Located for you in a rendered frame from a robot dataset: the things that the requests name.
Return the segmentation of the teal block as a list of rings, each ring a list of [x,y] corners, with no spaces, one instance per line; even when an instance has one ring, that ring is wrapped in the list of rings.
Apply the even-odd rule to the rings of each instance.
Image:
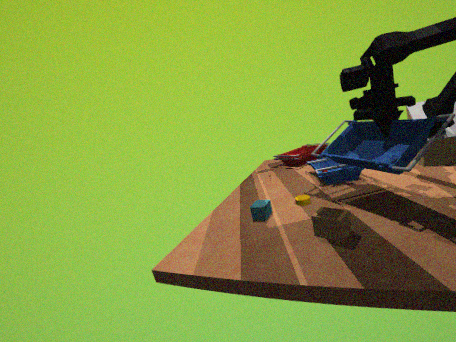
[[[273,213],[271,200],[256,200],[250,210],[253,220],[268,220]]]

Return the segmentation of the blue plastic tray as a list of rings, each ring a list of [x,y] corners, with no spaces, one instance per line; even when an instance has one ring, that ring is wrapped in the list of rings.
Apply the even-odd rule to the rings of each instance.
[[[311,163],[309,165],[311,165],[316,170],[342,164],[330,159],[326,161]],[[321,178],[327,185],[332,185],[358,180],[363,169],[365,168],[348,165],[328,169],[328,172],[324,173],[322,173],[322,171],[318,171],[317,176],[318,178]]]

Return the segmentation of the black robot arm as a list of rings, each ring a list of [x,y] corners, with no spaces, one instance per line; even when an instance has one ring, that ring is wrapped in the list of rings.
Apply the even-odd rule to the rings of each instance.
[[[404,61],[410,54],[435,47],[443,43],[456,41],[456,18],[441,21],[410,32],[388,32],[376,36],[365,53],[362,54],[361,65],[342,69],[340,73],[343,93],[354,89],[377,85],[394,80],[393,64]],[[373,65],[370,57],[376,62]],[[370,107],[373,104],[371,93],[362,91],[362,97],[351,98],[352,110]],[[427,99],[422,110],[427,118],[432,115],[447,115],[454,112],[456,101],[456,72],[450,78],[439,96]]]

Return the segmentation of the yellow short cylinder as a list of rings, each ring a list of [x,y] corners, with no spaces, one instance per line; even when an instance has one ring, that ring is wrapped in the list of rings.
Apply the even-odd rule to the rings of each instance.
[[[298,205],[298,206],[307,205],[307,204],[311,203],[311,199],[310,199],[310,196],[308,196],[308,195],[301,195],[301,196],[297,196],[295,198],[295,202],[296,202],[296,205]]]

